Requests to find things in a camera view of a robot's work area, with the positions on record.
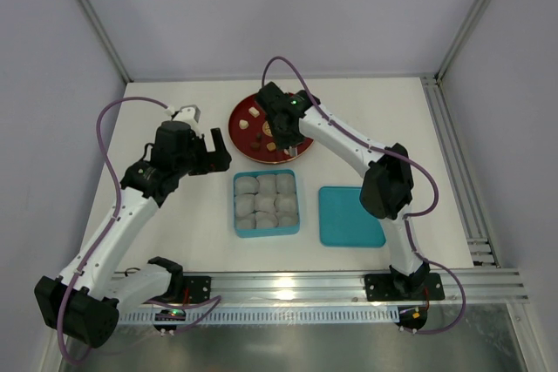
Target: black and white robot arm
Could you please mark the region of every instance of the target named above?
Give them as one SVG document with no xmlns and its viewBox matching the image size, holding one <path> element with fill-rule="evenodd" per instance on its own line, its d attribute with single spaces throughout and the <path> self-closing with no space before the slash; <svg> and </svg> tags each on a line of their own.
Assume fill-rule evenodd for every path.
<svg viewBox="0 0 558 372">
<path fill-rule="evenodd" d="M 268 83 L 259 90 L 255 100 L 266 113 L 277 148 L 287 150 L 299 145 L 305 138 L 314 139 L 357 171 L 364 180 L 361 204 L 379 220 L 384 229 L 395 287 L 406 296 L 422 292 L 430 268 L 412 251 L 404 222 L 405 214 L 411 211 L 412 201 L 413 181 L 409 165 L 362 147 L 340 132 L 310 102 L 305 91 L 289 96 L 274 83 Z M 393 147 L 379 144 L 335 118 L 323 105 L 320 104 L 320 108 L 357 139 L 407 157 L 406 149 L 400 144 Z"/>
<path fill-rule="evenodd" d="M 143 226 L 178 187 L 180 178 L 228 169 L 231 157 L 221 131 L 211 130 L 215 151 L 208 152 L 198 127 L 199 117 L 197 106 L 185 106 L 157 129 L 154 143 L 146 145 L 146 151 L 152 147 L 150 159 L 145 159 L 145 153 L 120 181 L 119 217 L 81 270 L 81 261 L 113 217 L 116 203 L 58 278 L 41 278 L 35 296 L 47 326 L 57 328 L 62 296 L 75 273 L 79 277 L 65 309 L 63 332 L 93 348 L 110 337 L 119 315 L 153 298 L 167 302 L 180 298 L 184 289 L 182 266 L 170 260 L 155 257 L 136 274 L 119 281 L 113 281 L 112 276 Z"/>
</svg>

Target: tabletop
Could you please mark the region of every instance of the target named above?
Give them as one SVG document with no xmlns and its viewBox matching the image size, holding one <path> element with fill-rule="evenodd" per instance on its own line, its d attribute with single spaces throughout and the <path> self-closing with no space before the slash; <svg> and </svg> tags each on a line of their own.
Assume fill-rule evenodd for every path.
<svg viewBox="0 0 558 372">
<path fill-rule="evenodd" d="M 284 91 L 299 91 L 296 80 L 274 80 Z M 337 78 L 307 81 L 313 94 L 336 117 L 385 145 L 399 142 L 412 159 L 436 179 L 440 202 L 436 210 L 414 220 L 419 247 L 426 257 L 448 267 L 473 263 L 459 211 L 419 78 Z M 201 109 L 200 127 L 208 150 L 210 128 L 220 127 L 232 156 L 227 172 L 185 177 L 162 208 L 139 233 L 119 264 L 119 270 L 145 264 L 154 256 L 180 263 L 187 271 L 320 271 L 379 270 L 390 265 L 382 248 L 325 247 L 319 240 L 318 190 L 322 186 L 361 186 L 357 173 L 323 145 L 314 143 L 298 159 L 266 166 L 241 155 L 228 136 L 228 118 L 243 98 L 256 93 L 257 80 L 132 83 L 125 97 L 157 98 L 180 107 Z M 159 124 L 168 119 L 162 108 L 145 102 L 126 102 L 112 134 L 109 155 L 122 177 L 153 142 Z M 239 238 L 233 228 L 233 177 L 237 172 L 289 168 L 296 173 L 301 228 L 288 236 Z M 413 170 L 413 210 L 428 207 L 432 188 Z M 84 243 L 94 233 L 114 200 L 114 189 L 103 169 Z"/>
</svg>

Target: white wall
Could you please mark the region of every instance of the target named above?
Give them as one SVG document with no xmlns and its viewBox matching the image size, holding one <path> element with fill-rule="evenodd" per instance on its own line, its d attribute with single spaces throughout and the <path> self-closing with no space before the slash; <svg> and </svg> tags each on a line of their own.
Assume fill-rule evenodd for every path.
<svg viewBox="0 0 558 372">
<path fill-rule="evenodd" d="M 259 77 L 277 54 L 309 76 L 432 74 L 473 2 L 91 1 L 136 79 Z"/>
<path fill-rule="evenodd" d="M 558 1 L 493 0 L 445 80 L 503 261 L 558 345 Z"/>
<path fill-rule="evenodd" d="M 124 85 L 74 0 L 0 10 L 0 365 L 28 371 L 47 330 L 33 288 L 78 249 L 101 168 L 95 119 Z"/>
</svg>

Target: gray floor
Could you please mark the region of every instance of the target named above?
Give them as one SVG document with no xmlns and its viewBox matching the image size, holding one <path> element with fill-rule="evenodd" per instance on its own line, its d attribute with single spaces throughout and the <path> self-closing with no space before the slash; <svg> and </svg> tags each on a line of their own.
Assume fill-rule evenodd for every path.
<svg viewBox="0 0 558 372">
<path fill-rule="evenodd" d="M 429 328 L 457 307 L 432 307 Z M 151 328 L 121 328 L 102 348 L 126 348 Z M 72 352 L 79 352 L 74 345 Z M 74 370 L 62 367 L 61 371 Z M 121 355 L 96 351 L 80 371 L 329 372 L 526 371 L 505 306 L 472 306 L 442 335 L 412 336 L 392 324 L 197 328 L 150 337 Z"/>
</svg>

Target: round red tray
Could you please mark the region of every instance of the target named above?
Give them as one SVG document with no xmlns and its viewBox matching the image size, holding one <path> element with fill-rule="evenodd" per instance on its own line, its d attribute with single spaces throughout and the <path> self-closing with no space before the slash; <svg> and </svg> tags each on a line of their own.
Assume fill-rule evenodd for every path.
<svg viewBox="0 0 558 372">
<path fill-rule="evenodd" d="M 283 150 L 275 150 L 270 152 L 267 145 L 269 143 L 274 143 L 273 137 L 271 136 L 271 130 L 269 129 L 269 124 L 265 120 L 265 114 L 262 108 L 254 100 L 255 94 L 248 96 L 243 99 L 233 110 L 228 119 L 228 134 L 233 141 L 233 144 L 238 149 L 239 152 L 244 154 L 249 159 L 258 161 L 260 163 L 266 163 L 269 165 L 278 165 L 280 163 L 285 163 L 296 159 L 296 157 L 302 155 L 308 147 L 314 142 L 312 139 L 305 139 L 298 148 L 298 155 L 295 157 L 290 157 Z M 260 115 L 254 118 L 249 112 L 252 106 L 256 108 Z M 248 121 L 248 128 L 243 130 L 239 126 L 241 119 Z M 262 137 L 257 139 L 257 134 L 260 133 Z M 259 150 L 253 150 L 250 145 L 254 142 L 260 143 Z"/>
</svg>

